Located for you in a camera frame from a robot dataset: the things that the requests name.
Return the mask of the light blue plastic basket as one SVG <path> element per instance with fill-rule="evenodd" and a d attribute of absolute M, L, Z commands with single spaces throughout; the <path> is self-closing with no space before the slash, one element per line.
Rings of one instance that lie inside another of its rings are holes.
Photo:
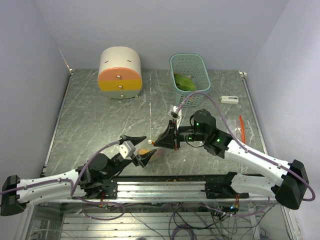
<path fill-rule="evenodd" d="M 192 95 L 184 104 L 184 107 L 197 107 L 202 102 L 204 96 L 201 93 L 208 94 L 212 88 L 211 81 L 205 66 L 203 58 L 196 53 L 178 53 L 169 59 L 170 77 L 174 88 L 174 104 L 179 106 L 185 98 Z M 188 77 L 196 86 L 196 91 L 184 91 L 177 88 L 174 74 Z"/>

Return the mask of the round three-drawer cabinet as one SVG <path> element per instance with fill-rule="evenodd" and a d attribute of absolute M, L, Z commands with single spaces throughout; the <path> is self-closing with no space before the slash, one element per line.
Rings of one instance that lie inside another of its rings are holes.
<path fill-rule="evenodd" d="M 97 83 L 109 98 L 136 98 L 143 87 L 138 53 L 126 46 L 105 49 L 100 56 Z"/>

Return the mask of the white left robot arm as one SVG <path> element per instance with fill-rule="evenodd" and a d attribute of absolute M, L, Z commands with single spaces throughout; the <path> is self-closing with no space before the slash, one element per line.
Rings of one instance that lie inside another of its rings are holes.
<path fill-rule="evenodd" d="M 136 154 L 136 145 L 146 136 L 123 135 L 95 152 L 87 162 L 75 169 L 41 178 L 7 177 L 0 193 L 0 215 L 22 213 L 27 205 L 62 199 L 101 199 L 111 191 L 110 181 L 128 165 L 144 168 L 156 149 Z"/>

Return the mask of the aluminium frame rail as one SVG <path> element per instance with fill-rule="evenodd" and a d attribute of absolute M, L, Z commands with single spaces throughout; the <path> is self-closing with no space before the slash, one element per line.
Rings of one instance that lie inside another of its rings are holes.
<path fill-rule="evenodd" d="M 86 197 L 90 200 L 104 198 L 117 201 L 196 201 L 215 199 L 242 199 L 250 196 L 275 198 L 271 182 L 264 177 L 236 175 L 230 185 L 210 178 L 208 181 L 129 181 L 124 178 L 106 181 L 96 189 L 77 187 L 71 193 L 71 185 L 67 182 L 54 182 L 38 185 L 24 190 L 20 199 L 29 203 L 59 201 L 68 198 Z"/>

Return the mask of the zip bag with fake food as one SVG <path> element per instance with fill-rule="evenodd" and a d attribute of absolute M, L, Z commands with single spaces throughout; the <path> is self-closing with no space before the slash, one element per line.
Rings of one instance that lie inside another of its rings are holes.
<path fill-rule="evenodd" d="M 246 144 L 246 131 L 243 117 L 239 115 L 235 119 L 227 119 L 227 124 L 236 138 Z"/>

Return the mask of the small white device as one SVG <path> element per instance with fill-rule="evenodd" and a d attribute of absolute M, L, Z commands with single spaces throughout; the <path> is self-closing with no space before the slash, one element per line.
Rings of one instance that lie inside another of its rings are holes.
<path fill-rule="evenodd" d="M 239 98 L 237 96 L 226 96 L 223 95 L 220 97 L 220 102 L 222 104 L 232 104 L 232 105 L 236 105 L 239 103 Z"/>

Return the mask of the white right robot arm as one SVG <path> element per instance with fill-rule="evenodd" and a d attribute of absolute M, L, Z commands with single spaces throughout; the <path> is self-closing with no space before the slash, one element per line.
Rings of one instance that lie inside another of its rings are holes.
<path fill-rule="evenodd" d="M 228 173 L 220 186 L 221 194 L 231 198 L 235 194 L 255 194 L 274 198 L 286 208 L 298 210 L 304 201 L 309 183 L 304 164 L 299 160 L 288 162 L 255 150 L 229 133 L 217 128 L 216 118 L 205 109 L 196 111 L 190 126 L 178 126 L 177 115 L 166 130 L 152 143 L 155 147 L 178 150 L 182 142 L 202 142 L 213 156 L 232 160 L 256 171 L 259 175 Z"/>

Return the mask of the green fake leafy vegetable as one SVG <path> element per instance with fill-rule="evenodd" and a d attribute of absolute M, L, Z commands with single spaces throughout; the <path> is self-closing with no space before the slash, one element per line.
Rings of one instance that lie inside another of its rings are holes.
<path fill-rule="evenodd" d="M 178 89 L 189 92 L 196 91 L 196 85 L 192 82 L 190 78 L 182 76 L 178 73 L 175 73 L 173 76 Z"/>

